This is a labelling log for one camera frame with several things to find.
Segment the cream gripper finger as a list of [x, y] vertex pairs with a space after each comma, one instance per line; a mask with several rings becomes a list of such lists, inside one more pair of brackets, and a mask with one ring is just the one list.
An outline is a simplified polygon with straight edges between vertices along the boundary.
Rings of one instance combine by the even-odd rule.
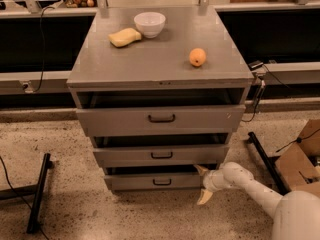
[[206, 167], [203, 167], [201, 165], [195, 165], [195, 168], [197, 169], [200, 176], [204, 176], [206, 173], [209, 172], [209, 169]]
[[207, 203], [210, 198], [212, 197], [213, 193], [207, 189], [202, 189], [200, 192], [200, 197], [197, 201], [198, 205], [204, 205], [205, 203]]

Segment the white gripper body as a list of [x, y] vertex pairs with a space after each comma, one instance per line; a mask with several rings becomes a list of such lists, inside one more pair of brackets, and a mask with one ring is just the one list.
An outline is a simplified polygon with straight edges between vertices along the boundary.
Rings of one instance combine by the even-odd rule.
[[224, 179], [221, 170], [207, 171], [203, 176], [203, 186], [210, 192], [216, 192], [226, 187], [226, 181]]

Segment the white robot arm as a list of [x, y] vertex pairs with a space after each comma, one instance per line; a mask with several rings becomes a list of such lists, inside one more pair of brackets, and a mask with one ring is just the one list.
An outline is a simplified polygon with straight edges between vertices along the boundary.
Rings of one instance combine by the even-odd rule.
[[235, 162], [227, 162], [218, 170], [201, 165], [195, 168], [203, 183], [198, 205], [204, 205], [217, 191], [242, 189], [273, 219], [271, 240], [320, 240], [318, 196], [301, 190], [281, 195]]

